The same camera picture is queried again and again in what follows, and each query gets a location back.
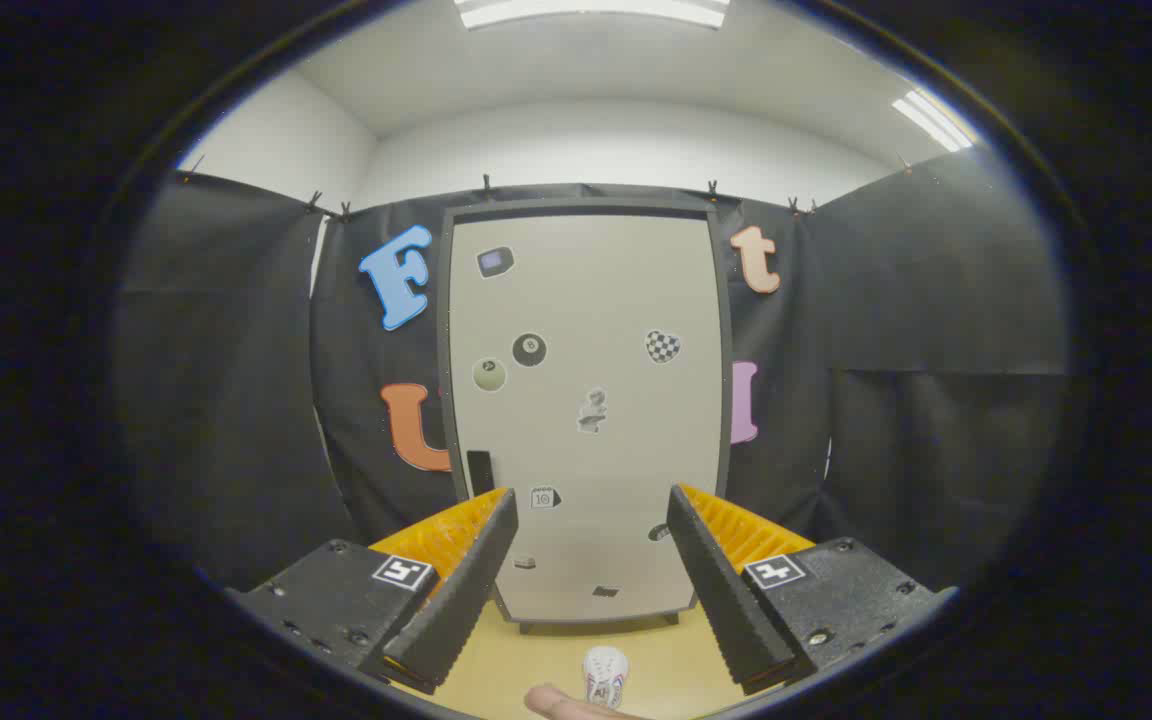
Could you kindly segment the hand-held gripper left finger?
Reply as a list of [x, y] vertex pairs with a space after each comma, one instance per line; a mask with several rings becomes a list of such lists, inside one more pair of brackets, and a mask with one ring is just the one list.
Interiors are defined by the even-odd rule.
[[329, 539], [229, 596], [349, 679], [433, 694], [492, 597], [517, 529], [515, 492], [493, 488], [380, 541]]

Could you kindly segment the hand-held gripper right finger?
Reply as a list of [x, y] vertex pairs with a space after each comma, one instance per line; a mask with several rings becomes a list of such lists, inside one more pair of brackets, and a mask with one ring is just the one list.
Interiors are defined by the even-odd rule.
[[803, 685], [929, 623], [957, 588], [932, 588], [852, 537], [809, 541], [685, 484], [667, 526], [717, 647], [744, 694]]

